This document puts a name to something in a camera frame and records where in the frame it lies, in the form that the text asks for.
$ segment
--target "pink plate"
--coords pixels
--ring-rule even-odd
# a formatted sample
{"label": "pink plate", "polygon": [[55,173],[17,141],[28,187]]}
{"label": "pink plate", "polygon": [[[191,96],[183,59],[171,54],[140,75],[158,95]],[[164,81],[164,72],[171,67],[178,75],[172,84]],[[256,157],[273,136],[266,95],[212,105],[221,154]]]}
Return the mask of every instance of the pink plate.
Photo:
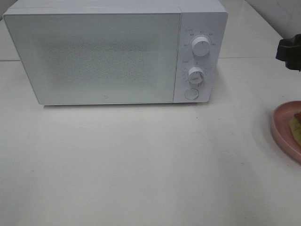
{"label": "pink plate", "polygon": [[278,106],[273,113],[271,131],[275,142],[289,156],[301,162],[301,146],[294,140],[289,121],[301,112],[301,101],[292,101]]}

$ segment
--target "white wall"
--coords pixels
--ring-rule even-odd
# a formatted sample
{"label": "white wall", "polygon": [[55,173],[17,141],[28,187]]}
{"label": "white wall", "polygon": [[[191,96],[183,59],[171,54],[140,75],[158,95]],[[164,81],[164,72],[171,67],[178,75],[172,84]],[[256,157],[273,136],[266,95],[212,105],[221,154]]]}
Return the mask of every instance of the white wall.
{"label": "white wall", "polygon": [[301,33],[301,0],[247,0],[284,38]]}
{"label": "white wall", "polygon": [[3,13],[14,4],[17,0],[0,0],[0,20],[2,19]]}

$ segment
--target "white microwave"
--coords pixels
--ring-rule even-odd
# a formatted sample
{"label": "white microwave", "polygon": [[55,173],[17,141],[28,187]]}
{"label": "white microwave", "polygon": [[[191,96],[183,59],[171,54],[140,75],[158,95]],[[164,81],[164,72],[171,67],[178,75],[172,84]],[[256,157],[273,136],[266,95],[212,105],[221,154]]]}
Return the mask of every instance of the white microwave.
{"label": "white microwave", "polygon": [[207,102],[218,0],[19,0],[4,20],[42,105]]}

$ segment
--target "microwave door window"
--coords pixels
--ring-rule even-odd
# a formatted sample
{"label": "microwave door window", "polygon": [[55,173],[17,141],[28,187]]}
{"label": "microwave door window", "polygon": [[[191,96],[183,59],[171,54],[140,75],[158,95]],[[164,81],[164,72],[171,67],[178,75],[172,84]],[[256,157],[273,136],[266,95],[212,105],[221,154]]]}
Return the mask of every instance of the microwave door window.
{"label": "microwave door window", "polygon": [[6,22],[41,104],[173,101],[180,14],[28,15]]}

